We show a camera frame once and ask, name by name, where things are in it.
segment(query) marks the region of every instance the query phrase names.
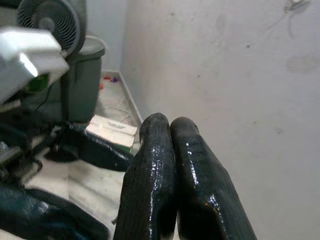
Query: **black glove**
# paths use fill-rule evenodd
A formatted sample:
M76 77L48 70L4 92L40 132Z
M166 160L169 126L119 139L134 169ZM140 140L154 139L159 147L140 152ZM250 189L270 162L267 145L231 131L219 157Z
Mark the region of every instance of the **black glove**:
M78 206L37 189L0 183L0 229L28 240L107 240L109 230Z
M179 176L178 225L183 240L256 240L237 191L196 124L171 124Z
M170 126L164 115L156 113L143 122L140 143L124 175L113 239L171 239L177 216L177 173Z
M228 172L197 126L178 118L171 135L160 113L142 124L141 148L124 176L114 240L172 239L176 212L183 240L256 240Z

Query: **gray bin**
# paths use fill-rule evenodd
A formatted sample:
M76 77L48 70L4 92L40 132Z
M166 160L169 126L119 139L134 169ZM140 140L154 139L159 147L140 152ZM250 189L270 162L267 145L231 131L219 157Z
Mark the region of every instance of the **gray bin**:
M98 100L104 54L105 47L100 40L86 37L79 53L68 60L68 73L53 84L47 102L39 111L57 121L89 122ZM22 104L36 108L45 100L47 91L28 97Z

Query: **green object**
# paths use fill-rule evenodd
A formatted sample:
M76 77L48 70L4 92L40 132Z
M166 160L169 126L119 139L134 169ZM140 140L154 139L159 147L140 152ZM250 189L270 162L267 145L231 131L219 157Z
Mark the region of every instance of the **green object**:
M130 151L131 151L131 148L128 147L128 146L122 146L122 145L119 145L119 144L117 144L117 146L118 146L120 149L125 150L125 151L128 152L128 153L130 153Z
M25 88L27 93L38 93L48 88L49 86L49 75L38 76L33 79Z

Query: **black cable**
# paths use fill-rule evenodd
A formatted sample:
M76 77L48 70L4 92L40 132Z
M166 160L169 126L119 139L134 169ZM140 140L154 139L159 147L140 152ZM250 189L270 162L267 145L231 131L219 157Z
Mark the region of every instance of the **black cable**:
M49 98L49 95L50 95L50 91L51 91L51 89L52 89L52 86L53 86L53 85L50 85L48 91L46 92L46 96L45 96L44 101L43 101L34 111L38 111L39 108L41 108L41 107L47 102L47 100L48 100L48 98Z

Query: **white wall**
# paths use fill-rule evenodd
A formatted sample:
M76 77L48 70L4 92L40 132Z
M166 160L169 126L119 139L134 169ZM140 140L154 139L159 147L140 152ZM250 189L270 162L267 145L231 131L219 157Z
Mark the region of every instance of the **white wall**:
M121 71L143 118L198 124L259 240L318 240L320 1L285 3L129 1Z
M87 0L87 29L109 47L102 69L119 70L125 31L127 0Z

